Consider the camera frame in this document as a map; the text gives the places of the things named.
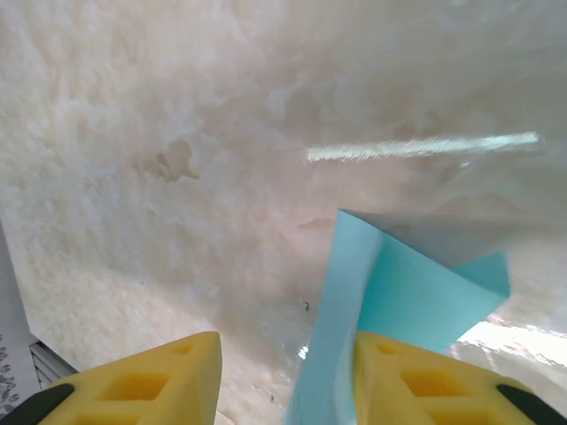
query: white textured surface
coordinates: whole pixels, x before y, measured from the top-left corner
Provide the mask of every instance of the white textured surface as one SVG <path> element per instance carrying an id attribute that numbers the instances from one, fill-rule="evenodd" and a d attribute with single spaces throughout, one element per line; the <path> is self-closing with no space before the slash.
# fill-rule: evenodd
<path id="1" fill-rule="evenodd" d="M 0 212 L 32 331 L 85 368 L 217 328 L 219 422 L 277 423 L 342 207 L 449 264 L 508 247 L 500 316 L 566 333 L 565 21 L 564 0 L 0 0 Z M 524 132 L 545 145 L 305 161 Z"/>

